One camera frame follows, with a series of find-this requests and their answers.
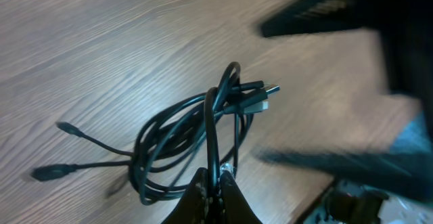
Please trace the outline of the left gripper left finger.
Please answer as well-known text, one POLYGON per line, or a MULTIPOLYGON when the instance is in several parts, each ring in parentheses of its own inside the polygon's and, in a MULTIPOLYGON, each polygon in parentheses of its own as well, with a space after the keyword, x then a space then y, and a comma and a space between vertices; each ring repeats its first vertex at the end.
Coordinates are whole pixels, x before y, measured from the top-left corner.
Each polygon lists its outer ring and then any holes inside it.
POLYGON ((208 170, 199 168, 173 211, 162 224, 208 224, 210 218, 208 170))

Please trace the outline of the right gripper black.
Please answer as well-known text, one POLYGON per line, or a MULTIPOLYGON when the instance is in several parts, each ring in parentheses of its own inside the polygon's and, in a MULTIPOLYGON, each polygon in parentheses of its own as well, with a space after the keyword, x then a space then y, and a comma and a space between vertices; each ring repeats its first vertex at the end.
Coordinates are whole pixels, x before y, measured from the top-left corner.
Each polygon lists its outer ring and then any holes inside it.
POLYGON ((262 37, 351 30, 373 24, 389 90, 417 98, 432 135, 432 0, 295 0, 258 25, 262 37))

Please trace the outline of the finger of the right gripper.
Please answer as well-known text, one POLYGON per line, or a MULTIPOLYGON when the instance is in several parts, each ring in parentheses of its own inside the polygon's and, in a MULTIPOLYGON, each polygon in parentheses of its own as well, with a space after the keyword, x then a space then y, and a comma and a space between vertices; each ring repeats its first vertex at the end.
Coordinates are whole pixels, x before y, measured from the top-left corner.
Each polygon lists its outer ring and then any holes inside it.
POLYGON ((432 154, 427 152, 311 152, 261 148, 266 163, 313 169, 411 199, 432 199, 432 154))

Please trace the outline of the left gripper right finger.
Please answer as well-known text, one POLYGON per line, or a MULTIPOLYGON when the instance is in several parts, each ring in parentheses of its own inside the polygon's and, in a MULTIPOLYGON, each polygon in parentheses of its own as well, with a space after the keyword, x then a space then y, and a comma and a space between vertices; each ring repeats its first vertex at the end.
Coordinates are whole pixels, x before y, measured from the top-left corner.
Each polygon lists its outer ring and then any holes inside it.
POLYGON ((219 189, 219 223, 262 224, 229 171, 222 171, 219 189))

